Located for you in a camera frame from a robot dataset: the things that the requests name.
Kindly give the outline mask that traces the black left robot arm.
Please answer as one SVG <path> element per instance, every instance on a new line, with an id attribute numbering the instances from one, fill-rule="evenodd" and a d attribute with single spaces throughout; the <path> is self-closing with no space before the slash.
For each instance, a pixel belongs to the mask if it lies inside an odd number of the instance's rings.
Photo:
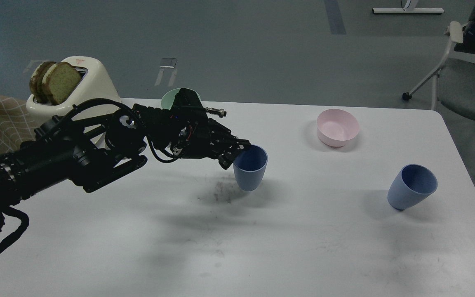
<path id="1" fill-rule="evenodd" d="M 193 90 L 181 88 L 169 108 L 96 98 L 53 116 L 35 129 L 34 141 L 0 155 L 0 232 L 5 216 L 21 222 L 1 240 L 0 254 L 29 226 L 15 205 L 64 180 L 94 192 L 143 167 L 146 148 L 162 163 L 211 158 L 228 169 L 251 143 L 209 114 L 226 111 L 204 107 Z"/>

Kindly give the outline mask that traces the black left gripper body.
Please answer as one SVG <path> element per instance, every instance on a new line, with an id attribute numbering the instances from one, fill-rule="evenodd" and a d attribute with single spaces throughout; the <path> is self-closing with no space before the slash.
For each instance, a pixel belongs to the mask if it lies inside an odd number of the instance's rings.
<path id="1" fill-rule="evenodd" d="M 210 117 L 211 115 L 226 117 L 225 109 L 173 106 L 171 112 L 172 120 L 177 122 L 183 134 L 172 141 L 172 149 L 180 158 L 217 160 L 217 156 L 221 153 L 234 152 L 235 140 L 247 140 L 239 139 L 230 129 Z"/>

